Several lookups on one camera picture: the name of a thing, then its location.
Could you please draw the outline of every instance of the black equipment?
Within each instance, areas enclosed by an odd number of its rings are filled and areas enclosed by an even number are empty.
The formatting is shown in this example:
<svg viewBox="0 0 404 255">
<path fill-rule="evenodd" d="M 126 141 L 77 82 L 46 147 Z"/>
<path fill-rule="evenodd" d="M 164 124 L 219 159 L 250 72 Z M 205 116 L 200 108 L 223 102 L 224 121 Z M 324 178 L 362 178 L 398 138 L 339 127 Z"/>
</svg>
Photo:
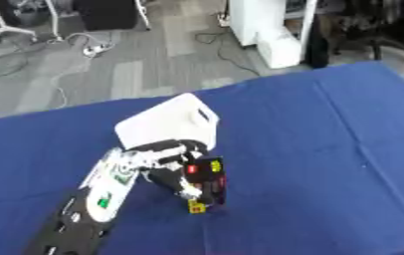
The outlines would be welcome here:
<svg viewBox="0 0 404 255">
<path fill-rule="evenodd" d="M 134 0 L 77 0 L 76 8 L 88 31 L 131 29 L 137 23 Z"/>
<path fill-rule="evenodd" d="M 362 30 L 358 27 L 350 27 L 340 38 L 334 49 L 334 53 L 339 55 L 340 49 L 348 42 L 353 41 L 361 45 L 369 45 L 374 52 L 374 59 L 381 60 L 381 47 L 389 46 L 404 51 L 404 44 L 385 35 L 384 28 L 388 25 L 388 11 L 392 11 L 392 6 L 386 4 L 386 0 L 345 0 L 347 15 L 363 14 L 369 18 L 371 28 Z"/>
</svg>

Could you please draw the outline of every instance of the white plastic basket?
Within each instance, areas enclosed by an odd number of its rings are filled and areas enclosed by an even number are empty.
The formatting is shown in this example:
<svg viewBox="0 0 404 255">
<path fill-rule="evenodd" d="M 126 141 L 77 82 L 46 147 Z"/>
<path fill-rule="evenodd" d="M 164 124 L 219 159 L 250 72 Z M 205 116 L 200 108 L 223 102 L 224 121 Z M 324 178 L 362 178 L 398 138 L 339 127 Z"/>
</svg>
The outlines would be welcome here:
<svg viewBox="0 0 404 255">
<path fill-rule="evenodd" d="M 192 94 L 182 94 L 118 123 L 115 132 L 125 149 L 166 139 L 193 139 L 216 146 L 219 117 Z"/>
</svg>

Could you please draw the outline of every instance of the white box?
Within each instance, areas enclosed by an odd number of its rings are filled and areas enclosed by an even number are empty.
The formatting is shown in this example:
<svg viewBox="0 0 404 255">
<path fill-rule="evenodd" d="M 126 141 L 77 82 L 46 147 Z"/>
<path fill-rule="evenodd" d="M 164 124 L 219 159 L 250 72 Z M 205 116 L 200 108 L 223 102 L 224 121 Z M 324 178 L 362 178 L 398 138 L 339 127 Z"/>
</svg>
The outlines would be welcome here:
<svg viewBox="0 0 404 255">
<path fill-rule="evenodd" d="M 302 60 L 302 43 L 286 28 L 262 28 L 258 51 L 271 69 L 296 66 Z"/>
</svg>

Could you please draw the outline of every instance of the desk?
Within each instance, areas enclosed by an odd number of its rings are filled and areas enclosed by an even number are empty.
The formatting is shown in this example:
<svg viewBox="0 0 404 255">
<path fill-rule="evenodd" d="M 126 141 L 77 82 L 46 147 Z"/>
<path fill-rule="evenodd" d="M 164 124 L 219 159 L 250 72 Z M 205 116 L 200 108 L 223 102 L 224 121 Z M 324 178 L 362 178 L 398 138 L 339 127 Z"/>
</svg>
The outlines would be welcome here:
<svg viewBox="0 0 404 255">
<path fill-rule="evenodd" d="M 221 118 L 225 208 L 140 181 L 99 255 L 404 252 L 404 80 L 378 63 L 196 92 Z M 167 98 L 0 119 L 0 255 L 18 254 L 104 152 Z"/>
</svg>

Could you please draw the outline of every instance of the red light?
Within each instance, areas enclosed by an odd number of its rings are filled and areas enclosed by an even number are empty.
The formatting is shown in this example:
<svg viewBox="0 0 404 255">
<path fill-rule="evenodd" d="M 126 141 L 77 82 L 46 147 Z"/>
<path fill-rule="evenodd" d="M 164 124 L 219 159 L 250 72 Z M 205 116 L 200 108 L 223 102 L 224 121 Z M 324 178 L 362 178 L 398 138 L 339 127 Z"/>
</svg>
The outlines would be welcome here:
<svg viewBox="0 0 404 255">
<path fill-rule="evenodd" d="M 219 184 L 221 184 L 221 187 L 225 186 L 225 182 L 226 182 L 225 176 L 219 178 Z"/>
<path fill-rule="evenodd" d="M 196 173 L 197 166 L 196 165 L 188 165 L 188 173 Z"/>
</svg>

